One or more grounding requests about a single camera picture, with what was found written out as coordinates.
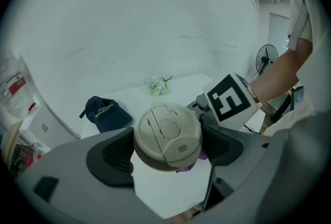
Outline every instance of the table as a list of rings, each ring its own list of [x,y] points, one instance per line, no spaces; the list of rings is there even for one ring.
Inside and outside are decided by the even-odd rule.
[[[198,74],[169,80],[167,84],[170,93],[163,96],[151,96],[145,87],[139,86],[100,97],[114,99],[132,116],[133,122],[128,127],[134,127],[136,120],[151,106],[152,102],[175,102],[186,106],[194,101],[197,95],[203,93],[202,87],[210,81],[212,81],[211,78]],[[81,139],[99,134],[97,127],[86,117],[84,119]],[[178,215],[205,199],[211,171],[208,159],[198,159],[189,172],[179,173],[156,171],[145,165],[136,152],[133,153],[131,162],[134,166],[132,176],[136,195],[161,218]]]

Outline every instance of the black fan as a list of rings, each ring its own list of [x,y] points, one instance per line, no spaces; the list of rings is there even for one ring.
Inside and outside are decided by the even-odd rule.
[[[277,49],[271,45],[266,44],[265,46],[261,47],[257,55],[257,71],[259,75],[261,75],[267,68],[269,68],[272,63],[276,61],[278,58]]]

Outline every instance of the wooden floor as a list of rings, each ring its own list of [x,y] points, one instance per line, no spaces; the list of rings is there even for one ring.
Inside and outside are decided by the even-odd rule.
[[[273,124],[273,122],[270,120],[270,116],[273,115],[276,110],[267,103],[262,104],[261,110],[265,112],[265,118],[260,130],[260,133],[262,134],[269,126]],[[197,205],[181,214],[169,218],[168,220],[172,224],[181,224],[190,221],[193,217],[199,215],[201,212],[202,209]]]

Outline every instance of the wall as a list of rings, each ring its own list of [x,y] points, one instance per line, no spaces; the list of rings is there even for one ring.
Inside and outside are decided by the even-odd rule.
[[[256,44],[252,49],[250,57],[250,66],[246,74],[246,81],[250,83],[252,81],[252,76],[257,72],[255,61],[257,53],[261,47],[268,44],[268,34],[270,25],[270,14],[276,14],[280,16],[290,17],[290,3],[278,3],[278,4],[261,4],[260,5],[260,24],[259,33],[257,37]]]
[[[54,113],[81,133],[94,95],[154,75],[245,75],[258,24],[251,0],[13,0],[0,44],[22,55]]]

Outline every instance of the baseball cap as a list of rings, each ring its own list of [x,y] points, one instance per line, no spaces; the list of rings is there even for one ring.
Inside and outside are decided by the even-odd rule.
[[[97,126],[100,133],[123,128],[132,121],[132,117],[115,100],[98,96],[87,101],[85,110],[79,117],[83,118],[84,114]]]

